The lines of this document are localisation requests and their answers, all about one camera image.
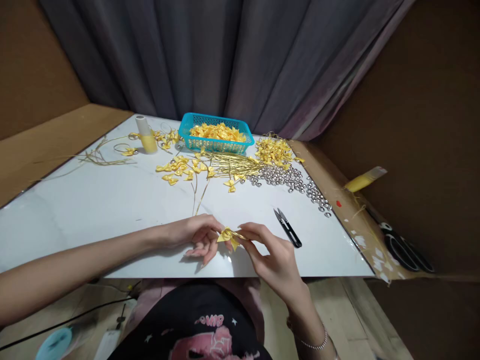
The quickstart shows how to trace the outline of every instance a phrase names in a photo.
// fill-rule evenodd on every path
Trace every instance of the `yellow bottle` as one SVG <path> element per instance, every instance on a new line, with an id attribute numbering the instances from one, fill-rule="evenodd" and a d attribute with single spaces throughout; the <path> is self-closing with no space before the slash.
<path id="1" fill-rule="evenodd" d="M 372 170 L 367 171 L 363 175 L 357 176 L 352 181 L 349 181 L 344 188 L 350 191 L 351 193 L 357 192 L 364 187 L 367 187 L 375 180 L 385 175 L 387 170 L 381 166 L 374 167 Z"/>
<path id="2" fill-rule="evenodd" d="M 155 154 L 157 152 L 157 141 L 152 135 L 147 119 L 145 116 L 138 115 L 135 117 L 135 120 L 143 149 L 147 154 Z"/>

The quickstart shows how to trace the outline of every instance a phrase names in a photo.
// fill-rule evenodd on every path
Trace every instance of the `hand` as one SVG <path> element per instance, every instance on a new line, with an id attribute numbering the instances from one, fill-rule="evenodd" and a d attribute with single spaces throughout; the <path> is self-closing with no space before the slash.
<path id="1" fill-rule="evenodd" d="M 203 257 L 203 266 L 207 265 L 217 254 L 219 234 L 225 228 L 213 215 L 202 214 L 163 225 L 165 239 L 163 245 L 169 248 L 192 242 L 195 248 L 188 250 L 184 256 Z M 229 250 L 230 242 L 225 244 Z"/>
<path id="2" fill-rule="evenodd" d="M 309 288 L 300 277 L 292 243 L 273 235 L 265 225 L 247 222 L 239 228 L 237 232 L 248 240 L 238 237 L 237 240 L 250 255 L 255 272 L 285 304 L 294 308 L 305 300 L 311 301 Z M 252 241 L 264 244 L 270 255 L 262 256 Z"/>

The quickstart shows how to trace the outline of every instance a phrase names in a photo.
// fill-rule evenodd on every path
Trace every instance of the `silver bracelet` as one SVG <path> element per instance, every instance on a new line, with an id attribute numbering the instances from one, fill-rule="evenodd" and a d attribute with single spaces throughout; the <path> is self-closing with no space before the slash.
<path id="1" fill-rule="evenodd" d="M 320 321 L 321 321 L 321 325 L 323 326 L 323 330 L 325 331 L 325 338 L 323 339 L 323 342 L 321 343 L 321 345 L 318 345 L 318 346 L 314 346 L 314 345 L 307 344 L 305 341 L 303 341 L 302 339 L 300 339 L 300 338 L 297 336 L 297 334 L 295 334 L 294 330 L 292 329 L 292 323 L 290 322 L 290 317 L 287 317 L 287 318 L 286 318 L 286 325 L 287 325 L 288 328 L 291 330 L 293 336 L 294 336 L 298 341 L 300 341 L 303 345 L 305 345 L 307 348 L 321 351 L 321 350 L 324 349 L 324 347 L 327 345 L 327 342 L 329 341 L 329 334 L 327 333 L 327 329 L 325 328 L 325 324 L 324 324 L 324 322 L 322 321 L 322 319 L 320 319 Z"/>

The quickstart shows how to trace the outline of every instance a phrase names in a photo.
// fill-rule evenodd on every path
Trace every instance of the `white tabletop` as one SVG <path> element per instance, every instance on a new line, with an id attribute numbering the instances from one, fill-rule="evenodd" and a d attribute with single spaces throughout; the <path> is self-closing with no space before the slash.
<path id="1" fill-rule="evenodd" d="M 114 139 L 138 132 L 130 117 L 107 134 Z M 179 121 L 147 116 L 154 130 L 178 129 Z M 93 149 L 100 141 L 89 147 Z M 115 140 L 101 148 L 107 161 L 125 159 L 113 145 L 129 143 L 141 148 L 140 140 Z M 171 149 L 176 155 L 178 150 Z M 247 155 L 254 155 L 254 145 Z M 181 155 L 191 152 L 184 147 Z M 159 150 L 134 156 L 136 164 L 98 166 L 78 160 L 65 163 L 48 178 L 25 191 L 0 210 L 0 272 L 33 259 L 80 245 L 127 234 L 147 227 L 192 216 L 194 194 L 191 181 L 181 179 L 174 186 L 162 180 L 165 172 L 155 172 L 172 155 Z M 304 168 L 293 166 L 307 175 Z M 207 173 L 198 176 L 195 210 L 207 183 Z M 295 249 L 303 277 L 372 276 L 373 273 L 335 216 L 327 218 L 318 205 L 298 191 L 249 181 L 237 184 L 235 193 L 223 185 L 227 179 L 214 178 L 206 189 L 198 214 L 213 214 L 223 225 L 236 230 L 239 224 L 265 224 L 275 235 L 287 239 L 275 217 L 280 208 L 303 246 Z M 198 259 L 185 260 L 191 245 L 159 251 L 132 261 L 108 275 L 110 278 L 214 278 L 256 276 L 246 251 L 239 247 L 229 255 L 223 244 L 212 261 L 200 269 Z M 262 254 L 267 249 L 258 244 Z"/>

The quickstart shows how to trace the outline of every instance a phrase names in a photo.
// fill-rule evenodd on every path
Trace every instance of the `fabric curtain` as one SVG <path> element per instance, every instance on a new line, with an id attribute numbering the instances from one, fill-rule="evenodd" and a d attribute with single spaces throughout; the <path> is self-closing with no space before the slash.
<path id="1" fill-rule="evenodd" d="M 309 140 L 413 0 L 39 2 L 93 103 Z"/>

